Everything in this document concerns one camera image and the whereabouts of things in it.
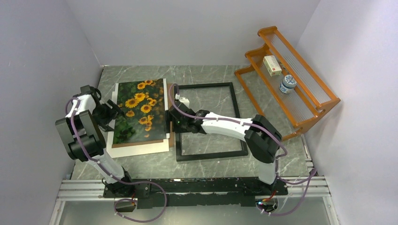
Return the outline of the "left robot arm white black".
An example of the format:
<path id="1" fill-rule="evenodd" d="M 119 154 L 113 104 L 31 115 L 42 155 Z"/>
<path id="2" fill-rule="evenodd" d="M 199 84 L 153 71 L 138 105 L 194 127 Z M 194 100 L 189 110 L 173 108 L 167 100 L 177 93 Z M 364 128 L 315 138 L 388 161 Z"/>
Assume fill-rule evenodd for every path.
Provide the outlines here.
<path id="1" fill-rule="evenodd" d="M 100 172 L 107 185 L 115 186 L 123 197 L 134 191 L 134 183 L 128 172 L 106 150 L 103 132 L 113 131 L 110 123 L 125 113 L 112 100 L 103 102 L 101 92 L 90 85 L 80 88 L 66 104 L 64 118 L 55 126 L 68 156 L 93 166 Z"/>

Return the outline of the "black picture frame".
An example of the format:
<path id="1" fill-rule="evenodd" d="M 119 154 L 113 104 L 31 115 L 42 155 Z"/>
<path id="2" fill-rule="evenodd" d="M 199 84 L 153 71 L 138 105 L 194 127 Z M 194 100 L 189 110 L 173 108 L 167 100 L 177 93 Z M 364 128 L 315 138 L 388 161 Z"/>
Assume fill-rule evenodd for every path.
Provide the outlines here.
<path id="1" fill-rule="evenodd" d="M 229 88 L 233 103 L 234 113 L 236 116 L 238 116 L 238 118 L 221 116 L 207 110 L 199 110 L 197 112 L 194 112 L 194 116 L 192 116 L 185 114 L 184 112 L 180 111 L 177 108 L 178 105 L 184 105 L 182 103 L 175 101 L 175 94 L 179 94 L 179 89 L 191 90 L 191 89 L 220 88 L 220 87 Z M 251 122 L 251 121 L 249 119 L 242 119 L 239 117 L 240 113 L 237 106 L 234 86 L 231 82 L 192 84 L 192 85 L 181 85 L 181 86 L 178 86 L 177 84 L 172 84 L 168 90 L 168 99 L 170 100 L 172 106 L 175 107 L 180 113 L 182 113 L 187 117 L 193 118 L 193 120 L 190 122 L 191 133 L 219 134 L 228 137 L 233 137 L 240 141 L 240 146 L 241 146 L 241 150 L 237 151 L 184 155 L 182 142 L 180 140 L 181 133 L 176 133 L 177 162 L 229 158 L 229 157 L 231 158 L 231 157 L 240 157 L 248 155 L 248 148 L 246 146 L 244 139 L 247 125 L 244 125 L 244 122 Z"/>

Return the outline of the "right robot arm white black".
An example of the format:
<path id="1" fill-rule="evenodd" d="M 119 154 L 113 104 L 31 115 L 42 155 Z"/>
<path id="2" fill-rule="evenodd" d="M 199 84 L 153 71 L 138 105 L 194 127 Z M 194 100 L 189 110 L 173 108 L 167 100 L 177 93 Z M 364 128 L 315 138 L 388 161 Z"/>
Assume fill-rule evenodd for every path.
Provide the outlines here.
<path id="1" fill-rule="evenodd" d="M 262 115 L 242 119 L 188 108 L 175 101 L 169 110 L 177 127 L 190 133 L 218 134 L 246 143 L 251 155 L 260 163 L 258 189 L 268 195 L 276 188 L 276 154 L 282 147 L 282 138 L 275 127 Z"/>

